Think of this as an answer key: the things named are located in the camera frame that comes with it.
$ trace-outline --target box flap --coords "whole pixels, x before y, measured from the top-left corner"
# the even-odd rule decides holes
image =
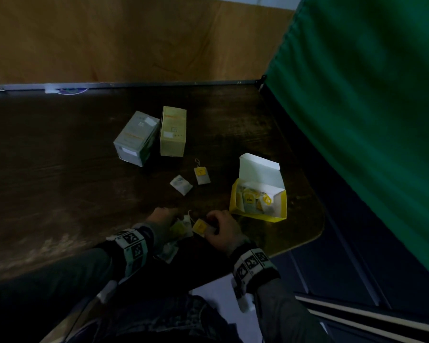
[[[241,184],[276,195],[285,189],[280,164],[249,153],[240,157]]]

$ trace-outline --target wooden table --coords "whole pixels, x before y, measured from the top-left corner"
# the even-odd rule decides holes
[[[121,161],[113,140],[131,115],[160,118],[162,106],[188,110],[184,157],[160,156],[156,142],[145,167]],[[280,163],[288,218],[240,217],[243,231],[269,255],[319,236],[322,207],[253,86],[0,93],[0,279],[89,248],[157,206],[191,209],[195,218],[228,209],[246,152]],[[197,186],[195,158],[211,184]],[[178,174],[194,185],[185,197],[169,184]],[[206,261],[197,252],[209,249],[204,243],[181,248],[179,259],[198,260],[191,272]]]

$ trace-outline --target open tea box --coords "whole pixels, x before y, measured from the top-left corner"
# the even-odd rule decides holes
[[[249,153],[241,155],[229,211],[272,223],[286,219],[286,190],[280,164]]]

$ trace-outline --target green cloth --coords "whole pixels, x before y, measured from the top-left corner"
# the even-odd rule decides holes
[[[303,0],[266,85],[429,270],[429,0]]]

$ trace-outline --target brown wall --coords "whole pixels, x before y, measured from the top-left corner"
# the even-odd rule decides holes
[[[0,84],[257,79],[293,14],[217,0],[0,0]]]

